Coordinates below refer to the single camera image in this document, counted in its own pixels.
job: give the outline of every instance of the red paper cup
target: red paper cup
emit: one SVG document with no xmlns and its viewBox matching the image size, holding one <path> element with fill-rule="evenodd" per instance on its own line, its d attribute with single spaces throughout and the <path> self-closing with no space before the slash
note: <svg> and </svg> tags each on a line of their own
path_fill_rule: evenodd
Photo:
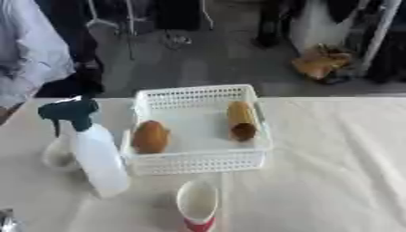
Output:
<svg viewBox="0 0 406 232">
<path fill-rule="evenodd" d="M 215 223 L 218 190 L 202 180 L 184 184 L 177 195 L 178 210 L 192 232 L 208 232 Z"/>
</svg>

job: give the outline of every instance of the white plastic basket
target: white plastic basket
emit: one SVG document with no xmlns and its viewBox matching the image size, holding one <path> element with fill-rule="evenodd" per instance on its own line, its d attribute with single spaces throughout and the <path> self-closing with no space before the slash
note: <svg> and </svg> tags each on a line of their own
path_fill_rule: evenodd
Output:
<svg viewBox="0 0 406 232">
<path fill-rule="evenodd" d="M 245 101 L 255 109 L 258 132 L 247 142 L 230 139 L 227 107 Z M 170 130 L 160 154 L 137 154 L 133 129 L 124 132 L 121 153 L 138 175 L 259 169 L 272 149 L 269 128 L 250 85 L 219 85 L 140 91 L 134 102 L 134 129 L 155 120 Z"/>
</svg>

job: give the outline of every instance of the floor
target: floor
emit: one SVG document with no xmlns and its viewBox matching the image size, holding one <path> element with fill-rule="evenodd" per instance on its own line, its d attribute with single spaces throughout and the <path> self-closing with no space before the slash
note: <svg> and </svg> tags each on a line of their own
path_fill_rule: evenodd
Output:
<svg viewBox="0 0 406 232">
<path fill-rule="evenodd" d="M 163 32 L 131 38 L 133 61 L 125 38 L 119 39 L 111 28 L 93 27 L 107 66 L 102 97 L 131 97 L 141 89 L 230 83 L 250 83 L 259 96 L 406 96 L 404 83 L 376 85 L 357 79 L 323 86 L 306 80 L 290 65 L 295 51 L 289 43 L 269 50 L 250 43 L 256 35 L 257 5 L 225 1 L 208 0 L 215 30 L 209 31 L 203 21 L 202 29 L 190 34 L 193 44 L 177 51 L 162 44 Z"/>
</svg>

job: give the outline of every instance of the teal spray head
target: teal spray head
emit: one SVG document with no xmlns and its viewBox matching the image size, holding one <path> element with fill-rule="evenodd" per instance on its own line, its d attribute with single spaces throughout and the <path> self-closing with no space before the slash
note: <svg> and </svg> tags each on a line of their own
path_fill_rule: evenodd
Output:
<svg viewBox="0 0 406 232">
<path fill-rule="evenodd" d="M 95 100 L 77 96 L 46 104 L 38 109 L 38 114 L 43 119 L 51 120 L 55 127 L 55 136 L 61 133 L 59 120 L 70 121 L 78 132 L 86 131 L 92 126 L 90 115 L 99 110 Z"/>
</svg>

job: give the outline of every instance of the white spray bottle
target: white spray bottle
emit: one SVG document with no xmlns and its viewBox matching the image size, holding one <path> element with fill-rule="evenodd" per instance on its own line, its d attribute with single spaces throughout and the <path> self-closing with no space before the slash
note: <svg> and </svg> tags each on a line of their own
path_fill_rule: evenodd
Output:
<svg viewBox="0 0 406 232">
<path fill-rule="evenodd" d="M 97 110 L 95 100 L 78 96 L 46 104 L 38 113 L 53 122 L 57 137 L 59 120 L 72 123 L 76 133 L 70 139 L 71 151 L 100 197 L 109 198 L 128 189 L 131 180 L 112 135 L 101 125 L 92 123 L 90 115 Z"/>
</svg>

